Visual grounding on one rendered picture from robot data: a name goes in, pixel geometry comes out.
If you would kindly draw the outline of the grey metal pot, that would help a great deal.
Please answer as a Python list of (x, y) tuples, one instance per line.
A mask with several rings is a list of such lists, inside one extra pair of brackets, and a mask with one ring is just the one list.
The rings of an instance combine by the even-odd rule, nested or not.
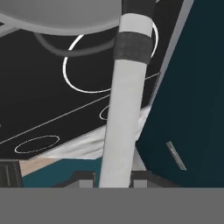
[(86, 56), (108, 50), (110, 40), (78, 51), (61, 50), (43, 36), (78, 36), (103, 32), (119, 25), (122, 0), (0, 0), (0, 22), (33, 32), (39, 43), (60, 57)]

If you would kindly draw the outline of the dark oven front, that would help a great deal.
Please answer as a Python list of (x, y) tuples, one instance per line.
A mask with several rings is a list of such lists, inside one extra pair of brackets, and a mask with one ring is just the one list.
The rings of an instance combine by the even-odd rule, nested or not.
[(22, 187), (23, 180), (18, 161), (0, 161), (0, 187)]

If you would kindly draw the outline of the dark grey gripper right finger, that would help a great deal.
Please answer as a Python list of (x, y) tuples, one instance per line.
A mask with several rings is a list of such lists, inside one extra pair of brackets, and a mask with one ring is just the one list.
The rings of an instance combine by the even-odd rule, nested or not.
[(178, 187), (171, 181), (161, 178), (150, 171), (133, 171), (130, 176), (130, 188)]

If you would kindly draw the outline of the black hob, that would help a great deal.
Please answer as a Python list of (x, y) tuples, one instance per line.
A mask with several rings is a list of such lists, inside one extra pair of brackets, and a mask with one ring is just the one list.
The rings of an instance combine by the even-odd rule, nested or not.
[[(114, 38), (117, 26), (78, 36), (45, 34), (61, 50), (77, 51)], [(103, 126), (113, 73), (108, 49), (63, 58), (47, 51), (32, 31), (0, 38), (0, 161), (26, 160)]]

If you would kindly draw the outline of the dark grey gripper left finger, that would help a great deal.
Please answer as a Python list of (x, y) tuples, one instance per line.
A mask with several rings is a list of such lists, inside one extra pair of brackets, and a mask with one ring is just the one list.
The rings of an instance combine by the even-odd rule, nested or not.
[(57, 188), (93, 188), (95, 186), (95, 173), (93, 171), (75, 171), (72, 176), (55, 185)]

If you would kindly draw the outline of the teal drawer front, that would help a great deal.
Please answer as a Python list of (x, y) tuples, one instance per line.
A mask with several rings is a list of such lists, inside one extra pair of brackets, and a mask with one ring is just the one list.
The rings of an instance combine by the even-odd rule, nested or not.
[(62, 159), (23, 177), (24, 187), (52, 187), (69, 179), (76, 171), (95, 172), (95, 185), (99, 185), (102, 159)]

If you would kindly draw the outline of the dark teal cupboard door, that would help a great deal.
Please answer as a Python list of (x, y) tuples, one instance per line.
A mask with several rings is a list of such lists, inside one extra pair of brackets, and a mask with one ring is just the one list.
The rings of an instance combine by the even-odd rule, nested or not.
[(194, 1), (137, 148), (179, 186), (224, 187), (224, 0)]

